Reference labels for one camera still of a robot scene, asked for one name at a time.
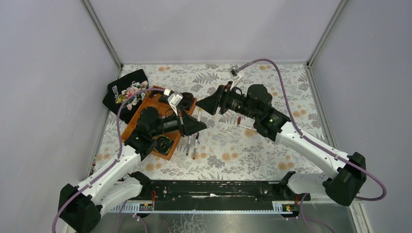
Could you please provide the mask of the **white marker blue end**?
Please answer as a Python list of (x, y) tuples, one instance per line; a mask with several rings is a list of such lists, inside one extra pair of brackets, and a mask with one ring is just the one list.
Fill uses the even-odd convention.
[(191, 143), (191, 136), (188, 136), (187, 145), (186, 145), (186, 156), (189, 155), (190, 143)]

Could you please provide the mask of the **white marker red tip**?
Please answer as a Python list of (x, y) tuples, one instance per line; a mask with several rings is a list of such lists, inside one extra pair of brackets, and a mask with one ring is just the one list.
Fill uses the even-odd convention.
[(242, 128), (246, 128), (246, 129), (252, 130), (252, 131), (256, 131), (256, 129), (253, 128), (253, 127), (249, 127), (249, 126), (245, 126), (245, 125), (241, 125), (241, 124), (239, 124), (238, 126), (240, 126), (240, 127), (242, 127)]

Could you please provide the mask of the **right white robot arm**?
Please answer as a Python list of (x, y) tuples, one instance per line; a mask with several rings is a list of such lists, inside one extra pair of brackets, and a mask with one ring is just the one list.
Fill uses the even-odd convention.
[(296, 194), (326, 195), (337, 204), (349, 206), (366, 181), (366, 174), (356, 168), (366, 168), (363, 155), (348, 155), (299, 131), (288, 116), (272, 106), (272, 95), (262, 84), (253, 84), (242, 94), (229, 82), (196, 105), (211, 115), (231, 110), (251, 118), (258, 134), (289, 147), (318, 166), (322, 173), (288, 172), (284, 176), (282, 182)]

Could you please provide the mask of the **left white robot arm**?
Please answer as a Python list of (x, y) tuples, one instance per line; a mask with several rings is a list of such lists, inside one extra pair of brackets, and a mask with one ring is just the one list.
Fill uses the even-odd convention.
[(154, 150), (157, 136), (175, 131), (189, 136), (206, 128), (205, 123), (184, 110), (166, 118), (161, 118), (154, 107), (141, 110), (135, 129), (125, 141), (120, 141), (117, 156), (77, 185), (68, 183), (61, 189), (52, 231), (62, 219), (78, 233), (91, 232), (105, 213), (141, 193), (143, 184), (137, 178), (128, 178), (121, 184), (116, 181)]

